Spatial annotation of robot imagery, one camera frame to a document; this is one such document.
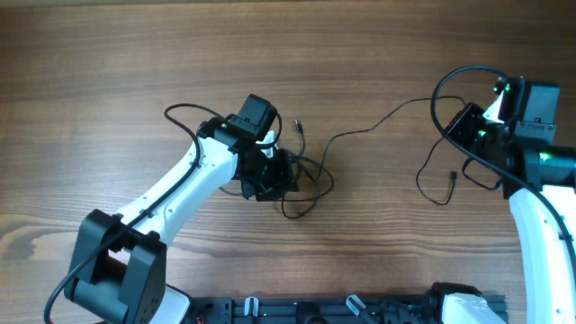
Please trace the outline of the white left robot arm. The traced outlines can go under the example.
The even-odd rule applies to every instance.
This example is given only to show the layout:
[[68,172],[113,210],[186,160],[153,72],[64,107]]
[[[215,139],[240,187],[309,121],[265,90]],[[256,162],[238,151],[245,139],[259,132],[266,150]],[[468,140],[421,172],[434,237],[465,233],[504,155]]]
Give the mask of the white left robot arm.
[[186,155],[139,199],[81,222],[67,276],[56,288],[106,323],[201,323],[192,297],[166,282],[167,251],[212,194],[232,180],[241,195],[273,201],[297,186],[288,152],[272,131],[281,115],[266,99],[247,97],[236,114],[214,113]]

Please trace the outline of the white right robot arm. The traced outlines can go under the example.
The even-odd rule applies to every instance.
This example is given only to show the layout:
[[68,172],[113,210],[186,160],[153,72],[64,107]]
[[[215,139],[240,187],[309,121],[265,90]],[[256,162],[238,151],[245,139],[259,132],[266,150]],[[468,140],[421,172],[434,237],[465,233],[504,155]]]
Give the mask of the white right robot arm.
[[553,144],[560,87],[500,77],[488,108],[468,103],[449,140],[497,168],[517,226],[529,323],[575,321],[575,150]]

